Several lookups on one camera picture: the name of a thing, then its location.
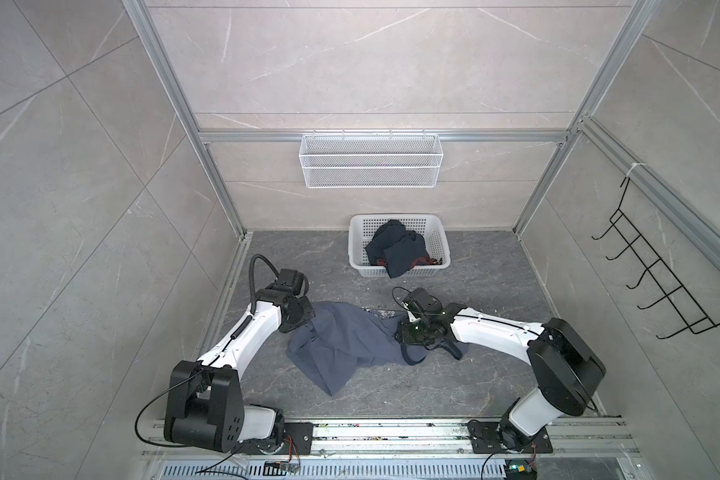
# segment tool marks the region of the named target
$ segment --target vertical metal post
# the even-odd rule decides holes
[[[626,58],[630,52],[632,52],[632,48],[635,46],[635,43],[637,43],[637,39],[640,37],[640,34],[643,33],[643,30],[645,30],[648,21],[650,21],[659,4],[661,4],[661,0],[636,0],[630,10],[630,14],[624,21],[621,31],[618,36],[616,36],[614,45],[611,47],[610,52],[608,52],[605,62],[600,67],[600,71],[597,72],[597,76],[592,82],[589,91],[586,92],[584,100],[581,102],[578,110],[576,110],[576,115],[574,115],[568,127],[567,141],[552,155],[547,168],[536,183],[536,187],[533,193],[531,193],[525,208],[523,208],[523,211],[520,213],[518,221],[515,222],[512,230],[514,230],[516,235],[522,235],[523,230],[528,226],[530,218],[534,216],[536,209],[547,194],[547,190],[552,185],[552,180],[557,176],[560,168],[563,167],[568,153],[581,135],[579,123],[584,117],[591,116],[600,105],[603,97],[605,97],[605,92],[611,83],[613,83],[616,74],[621,70],[621,66],[624,65]]]
[[[197,122],[195,122],[195,117],[192,115],[190,105],[186,100],[184,92],[181,90],[179,80],[176,78],[176,74],[170,66],[168,56],[165,53],[163,44],[160,42],[160,37],[157,35],[155,25],[152,23],[152,18],[147,11],[146,5],[144,5],[144,1],[123,0],[123,5],[134,24],[136,33],[139,34],[139,38],[141,38],[142,43],[144,43],[144,49],[150,56],[157,76],[160,78],[160,82],[168,94],[168,98],[173,105],[173,109],[176,111],[179,121],[181,121],[184,130],[186,130],[186,135],[192,143],[192,148],[194,148],[197,157],[200,159],[202,168],[206,171],[206,175],[208,175],[208,180],[210,180],[216,196],[219,197],[219,202],[221,202],[221,206],[224,209],[224,213],[226,213],[227,219],[230,221],[232,229],[241,239],[245,235],[246,229],[240,221],[240,216],[232,202],[230,192],[226,189],[224,179],[219,172],[219,168],[216,166],[216,162],[213,161],[213,157],[208,151],[208,148],[200,139],[200,130],[197,127]]]

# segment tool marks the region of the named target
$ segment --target black mounting plate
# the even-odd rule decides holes
[[[470,420],[467,423],[469,429],[470,441],[472,442],[473,453],[501,453],[504,449],[499,443],[499,434],[497,428],[499,422],[480,422],[478,420]],[[547,428],[542,428],[534,437],[533,443],[536,444],[536,453],[552,453],[552,442],[547,435]],[[520,453],[533,453],[534,447],[528,445],[523,448]]]
[[[288,436],[293,438],[293,445],[296,447],[300,456],[309,455],[312,451],[312,430],[314,427],[315,424],[309,422],[286,422],[286,432],[284,434],[286,440],[282,443],[280,449],[272,455],[288,455]],[[246,442],[245,445],[240,448],[240,453],[264,455],[262,451],[251,442]]]

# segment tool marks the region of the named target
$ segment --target dark clothing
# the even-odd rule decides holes
[[[427,253],[424,238],[406,230],[400,220],[381,225],[366,245],[365,253],[369,264],[387,267],[389,278],[397,278],[416,265],[436,264]]]
[[[429,352],[422,346],[406,346],[403,352],[394,339],[398,323],[407,321],[404,315],[385,319],[341,302],[314,302],[312,307],[315,317],[296,330],[286,354],[330,396],[344,387],[358,367],[386,362],[411,365]],[[465,343],[451,345],[461,355],[467,350]]]

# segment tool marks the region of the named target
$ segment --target robotic arm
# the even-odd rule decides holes
[[[277,276],[255,291],[253,267],[263,260]],[[197,361],[173,369],[164,436],[169,442],[230,452],[252,442],[263,452],[283,444],[285,421],[278,408],[244,406],[240,376],[269,335],[289,332],[315,316],[308,281],[296,270],[278,270],[261,255],[249,265],[251,302],[240,320]],[[551,420],[580,416],[605,375],[605,367],[565,321],[518,322],[450,303],[445,308],[424,289],[403,300],[408,321],[395,338],[403,345],[432,346],[445,340],[476,343],[531,365],[538,388],[519,398],[502,417],[501,444],[519,451]]]

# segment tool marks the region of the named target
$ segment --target tiled wall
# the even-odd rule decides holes
[[[202,128],[566,128],[630,2],[149,4]]]
[[[213,144],[212,153],[251,229],[340,229],[356,214],[425,213],[449,229],[512,227],[556,145],[443,143],[433,188],[317,188],[304,184],[298,143]]]
[[[720,231],[720,0],[665,0],[595,118]],[[577,145],[523,235],[542,282],[608,369],[600,398],[626,417],[657,478],[720,478],[720,327],[683,326],[608,226],[623,174],[587,141]],[[624,211],[715,321],[720,272],[634,186]],[[626,234],[631,240],[635,232]],[[638,244],[638,250],[645,252]],[[652,270],[671,289],[661,268]],[[690,320],[700,312],[672,296]]]
[[[0,478],[125,477],[235,241],[123,5],[0,0]]]
[[[665,0],[595,117],[720,230],[720,0]]]

